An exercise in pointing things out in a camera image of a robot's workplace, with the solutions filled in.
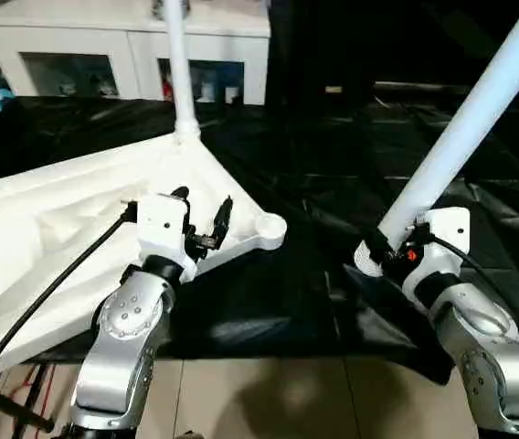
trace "metal rod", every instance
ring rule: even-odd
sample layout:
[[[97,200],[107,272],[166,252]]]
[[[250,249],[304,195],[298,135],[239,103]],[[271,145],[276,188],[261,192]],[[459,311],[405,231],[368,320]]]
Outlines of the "metal rod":
[[[55,423],[52,419],[45,419],[42,416],[34,413],[31,409],[24,407],[16,402],[13,402],[6,396],[0,393],[0,411],[5,414],[21,420],[33,427],[39,428],[43,432],[50,433],[55,428]]]
[[[517,92],[519,20],[449,126],[379,223],[379,230],[387,236],[394,250],[406,237],[406,227],[438,200]],[[364,242],[355,252],[355,264],[365,274],[381,275],[380,268],[369,258],[369,249]]]

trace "white shelf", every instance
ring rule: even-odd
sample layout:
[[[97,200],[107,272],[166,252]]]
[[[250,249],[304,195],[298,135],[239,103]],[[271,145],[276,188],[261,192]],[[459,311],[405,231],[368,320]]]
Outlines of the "white shelf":
[[[0,0],[0,27],[165,32],[152,0]],[[264,0],[191,0],[187,34],[270,37]]]

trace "black tarp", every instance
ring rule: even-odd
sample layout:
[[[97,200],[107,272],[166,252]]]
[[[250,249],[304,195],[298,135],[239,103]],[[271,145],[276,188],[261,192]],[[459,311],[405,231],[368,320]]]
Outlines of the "black tarp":
[[[173,342],[159,355],[372,354],[445,382],[450,363],[428,323],[390,284],[355,280],[350,265],[449,112],[406,103],[301,120],[258,107],[197,112],[208,149],[289,229],[277,251],[247,254],[188,285]],[[0,177],[166,134],[173,124],[162,102],[19,99],[0,114]],[[471,255],[519,302],[519,112],[497,123],[438,204],[471,210]],[[462,275],[493,295],[471,270]],[[78,361],[91,341],[85,333],[35,360]]]

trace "orange component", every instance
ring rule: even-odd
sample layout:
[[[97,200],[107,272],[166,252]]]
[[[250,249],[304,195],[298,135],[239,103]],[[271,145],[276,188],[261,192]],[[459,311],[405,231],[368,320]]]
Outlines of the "orange component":
[[[414,262],[418,258],[418,255],[413,250],[408,250],[406,256],[410,262]]]

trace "red cable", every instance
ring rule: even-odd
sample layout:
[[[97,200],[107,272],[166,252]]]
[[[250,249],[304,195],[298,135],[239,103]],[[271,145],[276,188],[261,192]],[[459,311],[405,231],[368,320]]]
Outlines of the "red cable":
[[[20,384],[19,386],[17,387],[14,387],[12,389],[12,391],[10,391],[9,395],[8,395],[8,398],[10,400],[14,400],[14,397],[16,396],[16,394],[21,391],[22,389],[25,389],[26,387],[30,387],[31,384],[28,384],[27,382],[23,381],[22,384]]]
[[[44,394],[44,401],[42,401],[42,410],[40,410],[40,416],[44,417],[44,411],[47,409],[47,403],[48,403],[48,396],[50,395],[50,389],[52,388],[52,379],[55,376],[55,369],[57,368],[56,365],[52,365],[52,370],[50,371],[50,378],[48,379],[48,386],[47,386],[47,392]],[[40,432],[39,429],[37,429],[36,434],[34,435],[34,439],[38,439],[38,433]]]
[[[26,377],[24,378],[24,382],[22,384],[32,384],[30,382],[30,379],[32,378],[32,372],[34,372],[34,369],[35,369],[36,366],[32,366],[30,368],[30,370],[28,371],[28,374],[26,375]]]

